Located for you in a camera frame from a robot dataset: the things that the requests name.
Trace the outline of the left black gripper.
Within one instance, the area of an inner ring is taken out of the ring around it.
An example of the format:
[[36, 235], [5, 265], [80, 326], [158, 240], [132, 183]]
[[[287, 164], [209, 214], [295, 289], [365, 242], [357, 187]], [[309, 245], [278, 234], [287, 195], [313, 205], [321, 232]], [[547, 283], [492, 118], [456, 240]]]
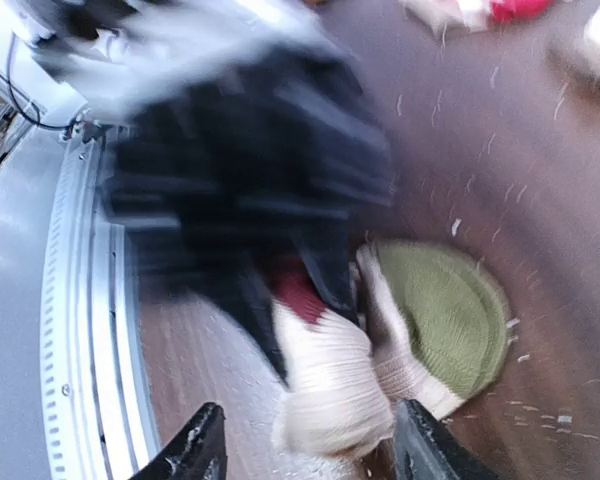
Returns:
[[351, 219], [391, 202], [390, 146], [338, 46], [276, 44], [184, 87], [133, 118], [99, 192], [135, 230], [157, 272], [199, 287], [256, 343], [284, 385], [272, 295], [256, 271], [302, 259], [320, 299], [359, 324], [349, 266]]

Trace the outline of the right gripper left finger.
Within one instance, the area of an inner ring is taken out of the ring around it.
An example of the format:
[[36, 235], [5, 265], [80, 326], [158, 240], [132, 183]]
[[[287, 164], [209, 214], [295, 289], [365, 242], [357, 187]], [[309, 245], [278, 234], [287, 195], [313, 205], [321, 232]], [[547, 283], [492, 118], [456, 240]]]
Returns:
[[225, 480], [228, 457], [224, 422], [220, 405], [204, 403], [130, 480]]

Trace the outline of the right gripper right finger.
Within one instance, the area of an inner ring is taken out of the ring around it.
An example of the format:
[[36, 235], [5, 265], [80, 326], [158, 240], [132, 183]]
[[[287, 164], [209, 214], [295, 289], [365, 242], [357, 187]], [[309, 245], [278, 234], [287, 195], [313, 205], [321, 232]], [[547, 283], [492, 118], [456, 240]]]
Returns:
[[397, 479], [499, 479], [417, 400], [396, 405], [393, 457]]

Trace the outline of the beige striped maroon sock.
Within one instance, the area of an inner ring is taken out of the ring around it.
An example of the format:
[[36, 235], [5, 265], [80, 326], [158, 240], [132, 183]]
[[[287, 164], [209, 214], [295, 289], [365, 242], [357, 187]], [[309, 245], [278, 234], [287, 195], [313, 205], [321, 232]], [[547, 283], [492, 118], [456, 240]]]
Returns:
[[441, 420], [500, 373], [511, 312], [473, 259], [383, 241], [360, 247], [352, 269], [357, 321], [328, 307], [302, 268], [272, 280], [287, 367], [272, 433], [281, 450], [363, 457], [393, 435], [399, 401], [415, 400]]

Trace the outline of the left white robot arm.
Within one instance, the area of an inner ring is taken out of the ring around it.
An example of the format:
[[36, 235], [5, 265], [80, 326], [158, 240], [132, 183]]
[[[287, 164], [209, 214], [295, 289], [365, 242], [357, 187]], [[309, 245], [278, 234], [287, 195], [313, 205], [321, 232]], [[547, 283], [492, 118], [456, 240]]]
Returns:
[[16, 1], [34, 60], [116, 126], [103, 209], [139, 270], [210, 300], [287, 369], [267, 277], [299, 261], [349, 320], [351, 220], [391, 202], [389, 141], [299, 1]]

